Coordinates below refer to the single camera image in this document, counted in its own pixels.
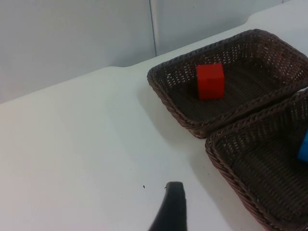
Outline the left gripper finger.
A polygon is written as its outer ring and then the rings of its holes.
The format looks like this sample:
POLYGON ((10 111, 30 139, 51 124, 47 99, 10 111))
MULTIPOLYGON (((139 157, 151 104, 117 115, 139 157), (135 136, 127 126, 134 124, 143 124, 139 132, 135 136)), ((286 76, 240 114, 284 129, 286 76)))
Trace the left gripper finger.
POLYGON ((186 231, 187 206, 182 182, 166 184, 166 192, 150 231, 186 231))

